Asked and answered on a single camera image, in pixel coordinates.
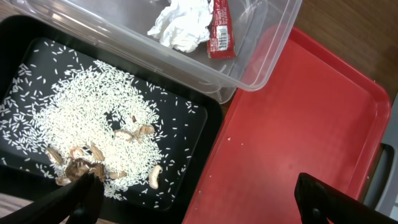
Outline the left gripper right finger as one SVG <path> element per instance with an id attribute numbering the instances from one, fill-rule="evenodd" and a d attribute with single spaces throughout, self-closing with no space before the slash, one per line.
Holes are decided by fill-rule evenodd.
<path id="1" fill-rule="evenodd" d="M 304 172 L 298 175 L 294 196 L 303 224 L 397 224 Z"/>

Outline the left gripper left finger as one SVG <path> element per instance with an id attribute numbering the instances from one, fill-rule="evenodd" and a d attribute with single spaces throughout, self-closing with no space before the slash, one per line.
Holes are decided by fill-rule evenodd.
<path id="1" fill-rule="evenodd" d="M 104 200 L 104 185 L 84 174 L 41 199 L 1 218 L 1 224 L 96 223 Z"/>

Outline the food scraps rice and nuts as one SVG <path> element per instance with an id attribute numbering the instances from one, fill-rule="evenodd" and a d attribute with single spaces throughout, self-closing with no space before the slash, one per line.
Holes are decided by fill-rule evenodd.
<path id="1" fill-rule="evenodd" d="M 126 201 L 125 192 L 140 185 L 142 195 L 160 196 L 162 173 L 175 164 L 159 141 L 160 109 L 145 99 L 149 91 L 165 89 L 149 84 L 140 90 L 135 75 L 95 60 L 84 67 L 78 54 L 47 44 L 54 62 L 71 56 L 66 69 L 56 72 L 50 93 L 29 90 L 46 79 L 32 63 L 19 65 L 11 90 L 1 97 L 1 164 L 64 182 L 66 168 L 82 158 L 104 166 L 104 195 Z"/>

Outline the red snack wrapper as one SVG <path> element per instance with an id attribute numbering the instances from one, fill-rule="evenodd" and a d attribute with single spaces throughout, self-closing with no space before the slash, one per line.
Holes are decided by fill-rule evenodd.
<path id="1" fill-rule="evenodd" d="M 228 59 L 236 56 L 232 18 L 227 0 L 213 1 L 213 19 L 207 42 L 209 58 Z"/>

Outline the white napkin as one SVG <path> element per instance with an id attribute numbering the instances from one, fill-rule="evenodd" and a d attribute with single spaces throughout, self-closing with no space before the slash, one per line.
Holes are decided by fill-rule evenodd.
<path id="1" fill-rule="evenodd" d="M 213 0 L 170 0 L 147 35 L 170 49 L 193 52 L 210 39 Z"/>

